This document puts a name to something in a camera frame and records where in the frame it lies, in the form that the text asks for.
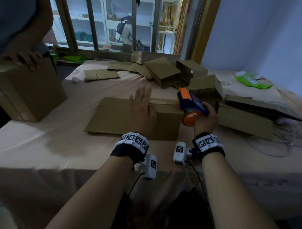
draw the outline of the tape dispenser gun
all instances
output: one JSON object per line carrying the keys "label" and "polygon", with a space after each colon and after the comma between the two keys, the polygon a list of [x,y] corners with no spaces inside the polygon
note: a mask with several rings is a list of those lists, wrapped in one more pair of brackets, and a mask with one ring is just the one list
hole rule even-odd
{"label": "tape dispenser gun", "polygon": [[198,115],[208,116],[207,108],[186,88],[179,88],[177,92],[179,107],[184,111],[182,123],[186,126],[194,126]]}

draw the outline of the packing tape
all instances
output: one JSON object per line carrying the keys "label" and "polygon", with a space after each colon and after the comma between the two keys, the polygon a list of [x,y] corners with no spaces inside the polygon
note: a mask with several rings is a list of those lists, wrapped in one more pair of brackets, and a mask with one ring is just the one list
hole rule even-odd
{"label": "packing tape", "polygon": [[182,123],[186,126],[194,126],[196,117],[202,115],[201,111],[194,108],[187,108],[184,110],[184,113]]}

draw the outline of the person's hand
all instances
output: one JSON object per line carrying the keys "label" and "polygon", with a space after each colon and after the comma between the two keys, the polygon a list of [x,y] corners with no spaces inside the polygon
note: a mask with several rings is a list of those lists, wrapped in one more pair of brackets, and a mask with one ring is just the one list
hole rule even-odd
{"label": "person's hand", "polygon": [[194,124],[194,137],[203,132],[208,132],[211,134],[218,123],[218,115],[216,114],[212,105],[206,102],[202,102],[202,104],[207,107],[209,115],[207,117],[203,115],[196,117]]}
{"label": "person's hand", "polygon": [[28,65],[34,71],[41,67],[43,56],[39,52],[32,52],[27,40],[23,37],[15,37],[1,54],[3,59],[12,59],[17,65]]}
{"label": "person's hand", "polygon": [[139,87],[135,98],[130,96],[130,131],[137,132],[148,138],[157,121],[157,115],[153,105],[150,105],[152,89]]}

